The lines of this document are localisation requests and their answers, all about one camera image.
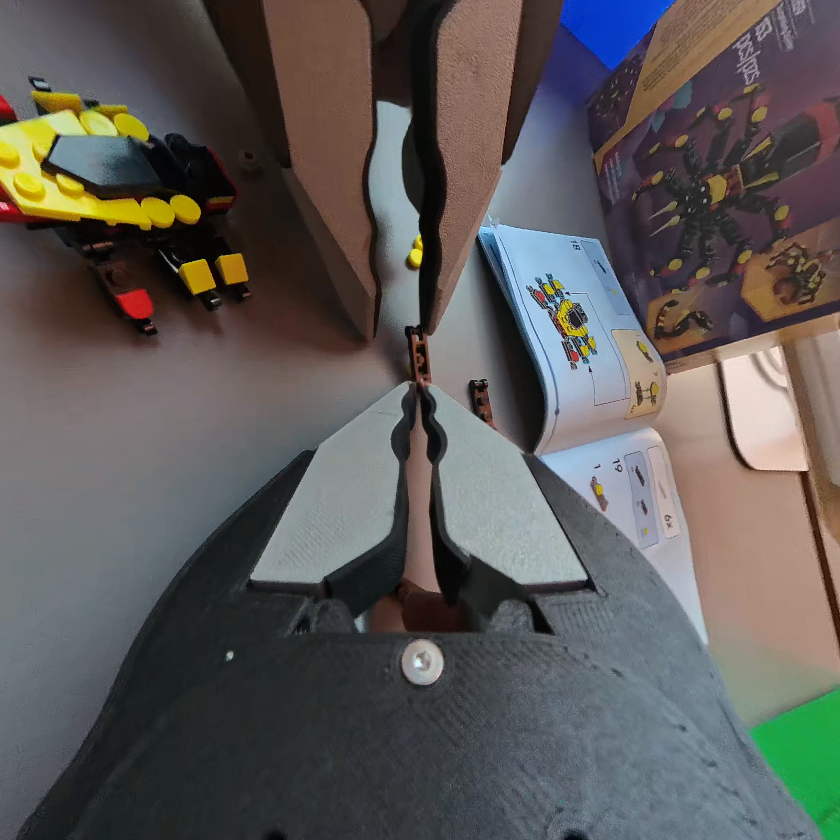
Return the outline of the purple toy set box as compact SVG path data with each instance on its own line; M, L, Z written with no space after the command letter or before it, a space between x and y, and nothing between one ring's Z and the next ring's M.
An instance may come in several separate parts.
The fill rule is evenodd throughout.
M670 371L838 326L838 1L674 2L587 117L612 264Z

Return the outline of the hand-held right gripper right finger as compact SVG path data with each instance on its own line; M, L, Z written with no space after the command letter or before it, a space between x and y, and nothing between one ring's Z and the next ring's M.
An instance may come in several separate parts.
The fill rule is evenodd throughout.
M421 394L432 467L434 569L472 631L504 602L589 588L589 575L520 448L435 385Z

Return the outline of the open instruction booklet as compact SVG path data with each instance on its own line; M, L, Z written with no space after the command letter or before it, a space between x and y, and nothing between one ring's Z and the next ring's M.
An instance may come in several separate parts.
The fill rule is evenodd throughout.
M478 240L542 387L534 454L633 542L708 644L684 508L653 428L665 363L601 242L500 224Z

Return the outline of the blue plastic bin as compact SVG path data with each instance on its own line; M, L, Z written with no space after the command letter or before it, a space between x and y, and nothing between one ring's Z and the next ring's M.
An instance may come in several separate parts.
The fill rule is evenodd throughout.
M657 24L673 1L564 1L561 24L609 70Z

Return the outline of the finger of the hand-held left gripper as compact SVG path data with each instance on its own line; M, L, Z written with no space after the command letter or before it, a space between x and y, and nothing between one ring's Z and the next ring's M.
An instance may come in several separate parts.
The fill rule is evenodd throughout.
M429 2L410 37L423 196L419 321L436 330L501 177L522 2Z
M382 300L368 175L376 139L371 18L362 2L263 3L287 133L287 184L343 309L373 340Z

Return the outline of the black brick plate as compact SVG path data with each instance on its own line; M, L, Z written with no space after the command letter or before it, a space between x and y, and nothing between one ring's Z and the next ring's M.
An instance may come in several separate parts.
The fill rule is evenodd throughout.
M489 383L487 379L473 379L468 383L469 398L473 413L483 424L496 429L490 404Z
M405 336L408 348L409 373L418 385L430 385L433 382L427 331L421 325L406 326Z

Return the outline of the green plastic bin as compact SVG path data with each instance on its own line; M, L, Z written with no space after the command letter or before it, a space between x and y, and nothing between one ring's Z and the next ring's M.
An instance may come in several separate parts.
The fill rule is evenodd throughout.
M825 839L839 838L839 690L751 731L770 767Z

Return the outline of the pale rounded wooden board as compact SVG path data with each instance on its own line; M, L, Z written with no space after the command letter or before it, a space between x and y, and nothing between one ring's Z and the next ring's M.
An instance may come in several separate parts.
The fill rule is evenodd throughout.
M728 434L741 462L754 471L805 473L800 414L782 350L720 361L718 372Z

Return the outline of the yellow black toy brick model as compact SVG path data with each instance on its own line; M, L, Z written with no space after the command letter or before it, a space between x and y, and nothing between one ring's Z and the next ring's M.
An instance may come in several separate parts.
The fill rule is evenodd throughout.
M214 223L238 190L212 149L179 133L154 136L125 105L28 81L32 119L1 98L2 224L53 230L111 310L147 337L157 333L154 303L118 259L125 247L153 256L209 312L222 307L221 291L251 296L245 258Z

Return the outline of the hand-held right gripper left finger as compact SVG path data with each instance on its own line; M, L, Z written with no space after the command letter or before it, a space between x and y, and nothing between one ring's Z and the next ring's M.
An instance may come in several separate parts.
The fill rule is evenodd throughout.
M315 450L249 582L322 595L367 612L400 583L406 562L417 391L403 383Z

